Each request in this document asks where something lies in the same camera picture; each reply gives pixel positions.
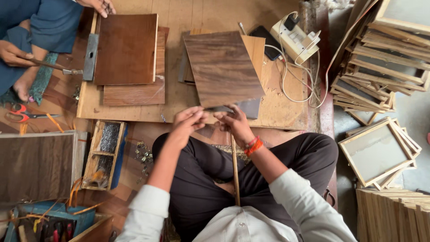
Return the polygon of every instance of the smartphone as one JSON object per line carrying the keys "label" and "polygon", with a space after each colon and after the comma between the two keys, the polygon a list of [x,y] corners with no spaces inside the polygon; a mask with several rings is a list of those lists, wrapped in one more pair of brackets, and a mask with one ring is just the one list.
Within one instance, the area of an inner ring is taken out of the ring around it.
{"label": "smartphone", "polygon": [[[281,49],[279,42],[270,34],[270,32],[262,25],[258,26],[256,29],[249,33],[250,36],[266,38],[266,44],[275,46]],[[272,47],[264,47],[264,53],[269,57],[270,60],[276,60],[281,53]]]}

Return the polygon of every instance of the scissors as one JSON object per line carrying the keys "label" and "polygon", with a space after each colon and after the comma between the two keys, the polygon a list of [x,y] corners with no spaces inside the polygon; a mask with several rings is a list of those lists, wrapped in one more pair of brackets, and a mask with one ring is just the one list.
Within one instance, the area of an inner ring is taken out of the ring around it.
{"label": "scissors", "polygon": [[[13,122],[25,122],[29,118],[47,118],[48,115],[46,114],[31,114],[27,111],[27,108],[24,105],[21,105],[19,103],[13,105],[11,107],[11,111],[9,111],[9,116],[12,116],[11,121]],[[51,117],[60,117],[58,114],[51,114]]]}

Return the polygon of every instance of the hand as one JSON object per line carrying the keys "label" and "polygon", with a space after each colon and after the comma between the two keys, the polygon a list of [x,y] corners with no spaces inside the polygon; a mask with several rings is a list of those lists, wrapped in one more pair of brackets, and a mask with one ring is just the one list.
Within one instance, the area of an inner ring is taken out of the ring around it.
{"label": "hand", "polygon": [[246,115],[240,108],[235,105],[226,105],[232,112],[215,112],[214,117],[219,121],[215,123],[215,126],[219,126],[221,131],[228,131],[229,129],[233,133],[234,139],[242,148],[251,142],[255,136],[249,127]]}
{"label": "hand", "polygon": [[34,58],[33,54],[20,50],[11,42],[0,40],[0,58],[9,66],[30,67],[36,63],[26,59]]}
{"label": "hand", "polygon": [[190,135],[203,127],[208,121],[209,113],[203,111],[203,107],[196,106],[180,111],[175,115],[173,130],[167,138],[167,142],[177,144],[183,149],[188,144]]}
{"label": "hand", "polygon": [[111,0],[76,0],[82,6],[94,8],[103,18],[107,18],[108,14],[116,14],[114,4]]}

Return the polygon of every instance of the white cable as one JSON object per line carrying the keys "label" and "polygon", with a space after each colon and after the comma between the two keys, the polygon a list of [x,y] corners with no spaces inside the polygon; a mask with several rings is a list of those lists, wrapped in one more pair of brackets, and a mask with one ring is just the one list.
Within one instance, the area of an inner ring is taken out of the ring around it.
{"label": "white cable", "polygon": [[[309,69],[309,68],[306,68],[306,67],[304,67],[304,66],[302,66],[302,65],[300,65],[300,64],[298,64],[297,63],[297,59],[300,57],[300,55],[304,52],[304,50],[306,50],[309,46],[311,46],[311,44],[313,44],[314,43],[314,41],[316,40],[316,38],[319,36],[319,34],[321,33],[321,31],[319,31],[317,34],[316,34],[316,37],[314,38],[314,40],[313,41],[311,41],[311,43],[306,47],[306,48],[304,48],[301,52],[300,52],[300,54],[297,56],[297,58],[294,60],[294,64],[291,64],[291,65],[293,65],[293,66],[296,66],[296,67],[299,67],[299,68],[302,68],[302,69],[304,69],[307,73],[308,73],[308,75],[309,75],[309,77],[310,77],[310,87],[309,87],[309,85],[307,84],[307,83],[305,83],[305,82],[303,82],[302,80],[300,80],[299,78],[297,78],[296,77],[296,75],[294,75],[294,73],[291,71],[291,70],[289,70],[288,69],[288,61],[287,61],[287,58],[285,58],[285,56],[284,56],[284,47],[282,46],[282,41],[281,41],[281,26],[283,25],[283,22],[285,22],[285,20],[286,20],[286,18],[288,18],[288,16],[290,16],[291,14],[293,14],[294,13],[294,18],[296,19],[297,17],[298,17],[298,12],[297,11],[293,11],[293,12],[291,12],[290,14],[288,14],[288,15],[286,15],[286,16],[284,16],[282,19],[281,19],[281,22],[280,22],[280,25],[279,25],[279,29],[278,29],[278,40],[279,40],[279,44],[281,45],[281,50],[279,50],[278,48],[276,48],[276,47],[274,47],[274,46],[271,46],[271,45],[264,45],[264,46],[267,46],[267,47],[272,47],[272,48],[274,48],[274,49],[276,49],[277,51],[279,51],[280,53],[281,53],[281,55],[282,55],[282,57],[284,58],[284,60],[285,60],[285,68],[286,68],[286,70],[285,70],[285,73],[284,73],[284,76],[283,76],[283,78],[282,78],[282,80],[281,80],[281,88],[282,88],[282,92],[284,93],[284,95],[290,100],[290,101],[292,101],[292,102],[306,102],[306,101],[308,101],[309,100],[309,106],[311,107],[311,108],[319,108],[323,103],[324,103],[324,101],[325,101],[325,99],[326,99],[326,97],[327,97],[327,93],[328,93],[328,91],[329,91],[329,84],[328,84],[328,81],[327,81],[327,79],[326,79],[326,93],[325,93],[325,95],[324,95],[324,99],[322,100],[322,102],[320,101],[320,104],[318,105],[318,106],[316,106],[316,107],[314,107],[314,106],[312,106],[311,104],[310,104],[310,101],[311,101],[311,97],[312,97],[312,95],[314,95],[315,96],[315,98],[319,98],[318,97],[318,95],[316,94],[316,90],[315,90],[315,88],[316,88],[316,81],[318,80],[318,72],[319,72],[319,65],[320,65],[320,54],[319,54],[319,50],[317,51],[318,53],[318,66],[317,66],[317,70],[316,70],[316,75],[315,75],[315,80],[314,80],[314,78],[312,77],[312,73],[310,72],[311,70]],[[305,100],[302,100],[302,101],[297,101],[297,100],[293,100],[292,98],[290,98],[286,93],[285,93],[285,90],[284,90],[284,80],[285,80],[285,76],[286,76],[286,74],[287,74],[287,71],[290,71],[290,73],[297,79],[297,80],[299,80],[303,85],[305,85],[308,89],[310,89],[311,90],[311,93],[310,93],[310,95],[308,96],[308,98],[306,98]]]}

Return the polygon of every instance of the person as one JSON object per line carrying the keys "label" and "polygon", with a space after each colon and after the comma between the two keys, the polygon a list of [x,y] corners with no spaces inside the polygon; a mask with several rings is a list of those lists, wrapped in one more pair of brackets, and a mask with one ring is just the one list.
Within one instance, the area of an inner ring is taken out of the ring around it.
{"label": "person", "polygon": [[330,137],[304,133],[267,149],[246,115],[216,112],[216,125],[230,129],[252,163],[238,161],[240,205],[225,184],[233,179],[230,154],[192,137],[209,114],[192,107],[175,116],[171,133],[153,145],[153,170],[130,204],[117,242],[159,241],[170,213],[181,241],[356,241],[342,216],[321,194],[336,165]]}
{"label": "person", "polygon": [[111,0],[2,0],[0,8],[0,96],[13,88],[27,102],[28,90],[49,51],[71,53],[83,6],[103,17],[115,14]]}

